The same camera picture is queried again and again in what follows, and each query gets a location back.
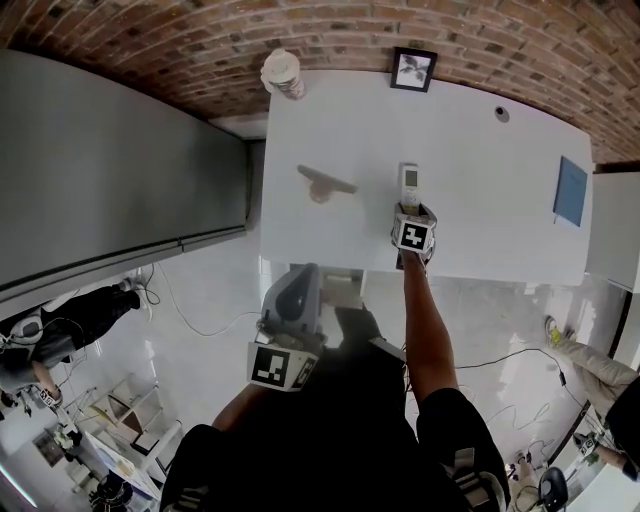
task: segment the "brick ceiling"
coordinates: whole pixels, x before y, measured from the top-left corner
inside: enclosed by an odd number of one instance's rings
[[[115,79],[202,118],[268,109],[284,47],[304,69],[388,71],[392,47],[439,54],[435,78],[538,107],[592,135],[599,163],[640,160],[633,0],[0,0],[0,47]]]

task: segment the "person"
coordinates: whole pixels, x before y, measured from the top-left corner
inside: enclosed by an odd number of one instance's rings
[[[565,356],[573,365],[589,402],[596,413],[605,420],[620,451],[595,445],[595,452],[602,460],[622,470],[631,480],[637,481],[640,469],[640,441],[637,437],[635,410],[640,401],[638,372],[614,361],[593,347],[578,343],[575,331],[565,334],[558,329],[553,317],[545,322],[547,343],[556,353]],[[586,438],[577,436],[576,444]]]
[[[300,392],[249,384],[212,426],[187,433],[160,510],[506,509],[503,460],[458,390],[451,341],[423,263],[413,252],[401,254],[418,439],[405,418],[404,362],[368,341],[381,337],[370,311],[336,308],[344,339],[338,349],[325,349]]]
[[[30,356],[30,343],[11,335],[13,326],[25,315],[0,322],[0,333],[8,340],[0,354],[0,389],[11,395],[37,384],[55,404],[60,403],[62,393],[49,370],[60,362],[70,362],[74,352],[100,339],[123,315],[141,307],[151,308],[142,284],[126,279],[74,297],[54,311],[40,309],[36,314],[42,321],[42,337],[34,344]]]

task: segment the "small hole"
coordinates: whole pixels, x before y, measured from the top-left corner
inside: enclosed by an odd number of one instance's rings
[[[504,108],[504,107],[496,107],[495,115],[496,115],[496,118],[498,119],[498,121],[500,121],[501,123],[508,123],[509,122],[509,112],[507,112],[506,108]]]

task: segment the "white table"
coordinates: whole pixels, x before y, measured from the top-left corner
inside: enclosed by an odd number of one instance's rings
[[[398,164],[417,163],[438,217],[430,273],[577,285],[591,226],[589,136],[490,93],[433,81],[427,94],[389,75],[309,71],[307,96],[274,94],[269,112],[261,256],[284,263],[391,271]],[[510,121],[500,123],[496,107]],[[553,213],[560,157],[589,173],[580,228]],[[314,203],[306,165],[359,187]]]

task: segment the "strap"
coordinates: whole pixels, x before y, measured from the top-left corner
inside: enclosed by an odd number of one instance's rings
[[[453,467],[445,466],[474,512],[504,512],[506,500],[500,482],[491,473],[474,468],[475,449],[465,448],[455,454]]]

